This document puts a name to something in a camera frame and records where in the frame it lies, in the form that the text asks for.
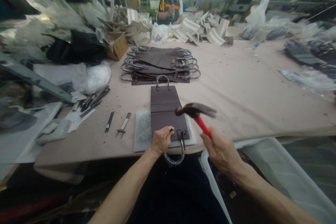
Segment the beige table cover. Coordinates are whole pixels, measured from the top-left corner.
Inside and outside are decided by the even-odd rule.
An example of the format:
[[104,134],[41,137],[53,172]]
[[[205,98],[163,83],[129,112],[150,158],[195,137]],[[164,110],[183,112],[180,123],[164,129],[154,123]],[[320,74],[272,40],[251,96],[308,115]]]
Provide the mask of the beige table cover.
[[[311,94],[285,79],[278,69],[300,71],[283,52],[284,41],[267,41],[255,52],[246,52],[247,41],[216,47],[208,42],[197,47],[171,42],[160,48],[183,47],[198,59],[202,75],[190,84],[174,83],[182,105],[190,102],[217,109],[218,117],[203,116],[208,126],[234,141],[264,136],[319,136],[336,134],[334,96]],[[119,79],[123,59],[112,65],[110,93],[79,128],[63,140],[44,146],[35,163],[40,173],[59,180],[78,182],[72,174],[78,163],[88,160],[140,155],[133,152],[135,114],[150,109],[150,86],[132,86]],[[115,111],[108,133],[105,127]],[[132,113],[123,138],[116,137],[127,115]],[[204,150],[200,128],[192,126],[197,144],[186,153]],[[169,153],[179,153],[179,148]]]

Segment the pile of materials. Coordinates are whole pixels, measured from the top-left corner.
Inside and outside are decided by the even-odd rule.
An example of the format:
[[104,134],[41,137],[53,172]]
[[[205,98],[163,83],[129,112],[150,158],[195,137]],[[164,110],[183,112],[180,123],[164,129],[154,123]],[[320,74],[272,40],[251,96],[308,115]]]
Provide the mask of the pile of materials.
[[229,20],[214,19],[209,12],[195,13],[195,21],[185,18],[181,26],[174,32],[175,37],[186,43],[188,40],[199,46],[199,42],[207,39],[210,43],[221,46],[224,44],[225,32],[229,26]]
[[[132,47],[121,69],[124,73],[120,78],[132,82],[132,85],[155,84],[159,75],[167,76],[172,82],[183,83],[201,76],[197,59],[189,50],[180,47]],[[132,79],[125,79],[125,75],[131,75]]]

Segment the person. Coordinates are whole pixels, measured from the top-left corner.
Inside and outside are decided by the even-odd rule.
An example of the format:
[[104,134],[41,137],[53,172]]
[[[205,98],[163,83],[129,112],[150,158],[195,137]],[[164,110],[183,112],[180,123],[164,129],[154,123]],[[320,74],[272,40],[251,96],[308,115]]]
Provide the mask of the person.
[[160,0],[159,12],[157,14],[158,25],[177,25],[182,21],[183,2],[182,0]]
[[[274,223],[318,223],[245,163],[231,139],[210,130],[211,138],[201,137],[213,164],[259,201]],[[154,132],[151,146],[114,186],[90,224],[228,223],[196,155],[186,155],[176,167],[163,159],[172,134],[171,126]]]

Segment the hand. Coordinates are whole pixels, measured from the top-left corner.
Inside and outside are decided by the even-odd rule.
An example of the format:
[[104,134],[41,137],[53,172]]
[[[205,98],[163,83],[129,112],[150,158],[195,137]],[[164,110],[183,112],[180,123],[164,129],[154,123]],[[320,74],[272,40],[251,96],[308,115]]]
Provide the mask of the hand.
[[235,179],[245,169],[244,161],[230,138],[219,135],[215,128],[210,130],[212,139],[205,134],[201,134],[201,137],[211,161],[220,172]]
[[172,126],[166,126],[158,131],[154,131],[152,145],[150,147],[158,156],[166,152],[171,144],[170,137],[175,133],[175,131],[171,129]]
[[172,16],[175,13],[175,5],[174,4],[172,4],[169,7],[169,11],[168,12],[169,12],[170,16]]

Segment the cutting mat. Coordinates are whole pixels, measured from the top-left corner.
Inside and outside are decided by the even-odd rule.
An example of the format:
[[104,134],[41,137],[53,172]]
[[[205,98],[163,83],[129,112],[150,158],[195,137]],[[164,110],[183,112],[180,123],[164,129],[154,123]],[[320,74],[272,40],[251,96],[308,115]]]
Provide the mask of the cutting mat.
[[[151,112],[150,110],[138,111],[135,116],[135,133],[134,133],[134,152],[146,150],[152,143],[152,125],[151,125]],[[185,145],[196,144],[196,138],[192,129],[190,118],[186,115],[185,120],[189,130],[190,139],[185,140]],[[180,142],[172,142],[170,148],[180,147]]]

